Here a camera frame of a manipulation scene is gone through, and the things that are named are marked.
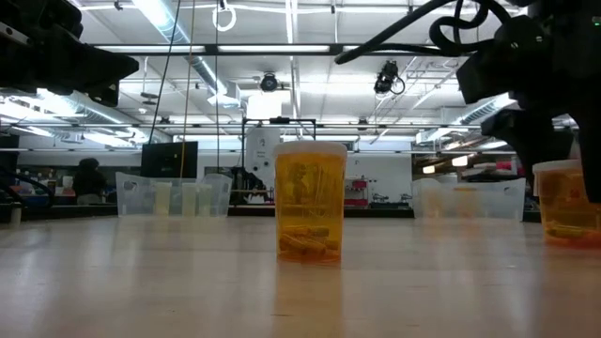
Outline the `black cabinet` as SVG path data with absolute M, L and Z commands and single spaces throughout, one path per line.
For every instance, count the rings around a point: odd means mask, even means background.
M 20 137 L 14 134 L 0 133 L 0 167 L 14 172 L 19 158 Z

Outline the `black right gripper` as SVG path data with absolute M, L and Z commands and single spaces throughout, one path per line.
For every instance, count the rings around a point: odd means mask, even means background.
M 601 16 L 517 16 L 457 72 L 466 103 L 508 93 L 527 107 L 551 99 L 578 112 L 578 142 L 588 199 L 601 203 Z M 547 161 L 567 160 L 574 133 L 548 115 L 501 110 L 481 123 L 485 136 L 506 142 L 525 177 Z

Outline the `small pale pill bottle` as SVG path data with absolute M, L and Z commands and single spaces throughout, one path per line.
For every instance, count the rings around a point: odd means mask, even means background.
M 211 210 L 212 187 L 208 184 L 197 185 L 197 215 L 209 217 Z

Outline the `large amber pill bottle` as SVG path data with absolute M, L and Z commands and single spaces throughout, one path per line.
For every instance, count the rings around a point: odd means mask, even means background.
M 342 256 L 347 149 L 297 141 L 274 149 L 277 256 L 336 262 Z

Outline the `person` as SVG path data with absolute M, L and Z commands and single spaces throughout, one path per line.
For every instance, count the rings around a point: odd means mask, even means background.
M 102 202 L 107 180 L 99 171 L 99 166 L 100 163 L 95 158 L 80 160 L 72 185 L 78 206 L 96 205 Z

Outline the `white machine cabinet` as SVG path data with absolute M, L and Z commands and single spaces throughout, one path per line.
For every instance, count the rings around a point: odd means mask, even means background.
M 281 143 L 279 129 L 254 127 L 245 136 L 244 167 L 269 190 L 274 187 L 274 149 Z

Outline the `black stand frame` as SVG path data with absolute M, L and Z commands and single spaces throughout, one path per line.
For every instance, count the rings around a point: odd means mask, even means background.
M 293 131 L 292 140 L 303 140 L 305 136 L 316 139 L 316 121 L 314 119 L 270 117 L 270 118 L 243 118 L 241 122 L 241 154 L 240 166 L 242 173 L 238 182 L 236 193 L 247 205 L 272 205 L 274 201 L 274 187 L 267 189 L 263 182 L 249 174 L 244 167 L 245 136 L 249 129 L 254 127 L 275 128 L 280 130 L 281 143 L 285 141 L 284 136 L 288 131 Z

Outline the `black overhead beam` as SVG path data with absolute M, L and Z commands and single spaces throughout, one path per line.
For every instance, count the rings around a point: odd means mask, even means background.
M 283 56 L 336 56 L 356 48 L 351 44 L 94 44 L 94 47 L 119 54 L 137 56 L 167 56 L 173 55 L 283 55 Z M 443 53 L 433 45 L 407 45 L 385 43 L 368 55 L 401 55 L 401 56 L 443 56 Z

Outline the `black monitor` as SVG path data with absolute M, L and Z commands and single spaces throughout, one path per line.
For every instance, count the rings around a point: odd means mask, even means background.
M 198 143 L 161 143 L 142 147 L 142 177 L 197 178 Z

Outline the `clear plastic bin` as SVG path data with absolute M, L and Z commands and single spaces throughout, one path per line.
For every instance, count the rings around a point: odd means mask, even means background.
M 461 218 L 457 215 L 456 187 L 477 190 L 477 211 L 474 218 Z M 521 222 L 525 190 L 525 178 L 477 183 L 441 183 L 432 178 L 424 178 L 412 182 L 412 208 L 416 218 L 492 218 Z
M 197 185 L 212 187 L 210 216 L 226 217 L 229 209 L 232 179 L 221 174 L 203 178 L 151 178 L 116 173 L 116 204 L 119 217 L 154 215 L 155 183 L 171 182 L 170 214 L 159 217 L 206 218 L 197 215 Z

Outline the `red white equipment cart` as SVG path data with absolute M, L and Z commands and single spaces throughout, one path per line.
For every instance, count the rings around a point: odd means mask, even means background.
M 368 181 L 364 178 L 346 178 L 345 207 L 367 208 L 368 205 Z

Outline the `pale yellow pill bottle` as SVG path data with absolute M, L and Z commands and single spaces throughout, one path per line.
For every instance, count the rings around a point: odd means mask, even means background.
M 170 214 L 171 182 L 156 182 L 155 185 L 154 213 L 158 216 Z

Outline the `black aluminium table frame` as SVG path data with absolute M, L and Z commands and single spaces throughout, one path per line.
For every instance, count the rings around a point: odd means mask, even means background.
M 49 208 L 26 208 L 21 214 L 21 221 L 48 221 L 62 219 L 96 218 L 117 215 L 116 205 L 98 206 L 54 206 Z M 229 217 L 274 217 L 275 208 L 265 207 L 230 207 Z M 385 209 L 385 208 L 347 208 L 344 211 L 346 218 L 369 219 L 415 219 L 411 208 Z

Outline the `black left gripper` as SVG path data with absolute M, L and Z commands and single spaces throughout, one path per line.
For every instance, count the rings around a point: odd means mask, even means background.
M 0 0 L 0 87 L 78 91 L 115 107 L 118 83 L 139 63 L 81 42 L 83 30 L 82 13 L 69 0 Z

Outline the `wide amber bottle red print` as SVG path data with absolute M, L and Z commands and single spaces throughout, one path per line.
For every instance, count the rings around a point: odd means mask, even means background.
M 580 160 L 547 161 L 532 167 L 546 240 L 556 245 L 601 249 L 601 203 L 586 193 Z

